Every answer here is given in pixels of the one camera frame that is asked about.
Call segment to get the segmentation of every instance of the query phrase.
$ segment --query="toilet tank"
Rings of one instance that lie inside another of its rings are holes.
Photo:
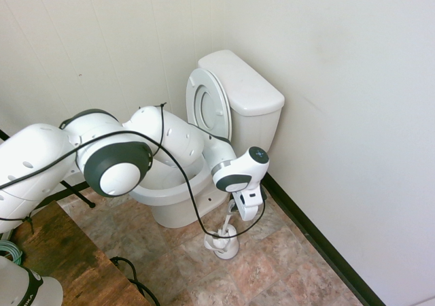
[[[231,145],[236,155],[242,155],[251,146],[268,151],[284,96],[229,50],[203,57],[198,68],[212,72],[225,90],[232,118]]]

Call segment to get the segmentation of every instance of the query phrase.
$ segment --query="black cable on floor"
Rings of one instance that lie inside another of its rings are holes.
[[[127,263],[128,265],[130,265],[132,271],[133,271],[133,277],[134,279],[128,279],[129,282],[131,282],[132,284],[135,284],[138,291],[141,293],[142,296],[145,296],[145,294],[143,293],[143,291],[146,291],[146,293],[151,297],[151,299],[153,300],[153,302],[156,304],[156,306],[160,306],[160,303],[158,302],[156,296],[154,296],[154,294],[151,292],[150,289],[148,289],[144,284],[142,284],[141,282],[139,282],[139,280],[137,279],[137,272],[136,272],[136,268],[133,265],[133,263],[129,260],[127,260],[126,258],[123,257],[119,257],[119,256],[115,256],[110,258],[110,261],[112,261],[115,266],[118,266],[118,261],[122,260],[123,262]]]
[[[141,287],[142,289],[144,289],[147,294],[149,294],[149,296],[152,298],[154,304],[156,304],[156,306],[160,306],[160,303],[158,302],[156,296],[153,295],[153,293],[151,292],[150,289],[148,289],[147,287],[145,287],[141,282],[137,281],[137,280],[133,280],[133,279],[128,279],[129,282],[131,282],[132,284],[135,284],[138,288]]]

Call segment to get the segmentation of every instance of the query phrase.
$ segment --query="ventilation hole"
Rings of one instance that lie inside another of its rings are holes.
[[[22,165],[24,165],[26,168],[30,168],[30,169],[33,168],[33,165],[32,165],[30,162],[27,162],[27,161],[24,161],[24,162],[22,163]]]

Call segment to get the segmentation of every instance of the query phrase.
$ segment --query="black baseboard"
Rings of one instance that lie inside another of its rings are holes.
[[[293,202],[290,196],[278,185],[268,173],[262,180],[263,186],[269,191],[280,208],[292,219],[296,226],[307,237],[315,249],[334,269],[343,282],[358,297],[363,305],[385,306],[382,300],[373,292],[364,280],[355,272],[349,263],[340,255],[334,246],[326,239],[320,230],[308,219],[304,212]]]
[[[73,186],[78,191],[81,191],[83,189],[87,189],[89,187],[87,182],[81,182],[80,184],[77,184]],[[57,192],[56,194],[50,195],[46,199],[44,199],[37,207],[36,209],[39,209],[40,207],[46,206],[49,203],[53,201],[59,201],[61,199],[64,199],[65,197],[68,197],[69,195],[73,195],[74,193],[71,192],[69,189],[61,190],[60,192]]]

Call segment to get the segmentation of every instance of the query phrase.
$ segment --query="wooden table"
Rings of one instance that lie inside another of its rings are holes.
[[[23,265],[56,278],[63,288],[63,306],[150,306],[136,287],[91,242],[57,203],[51,202],[12,235],[23,252]]]

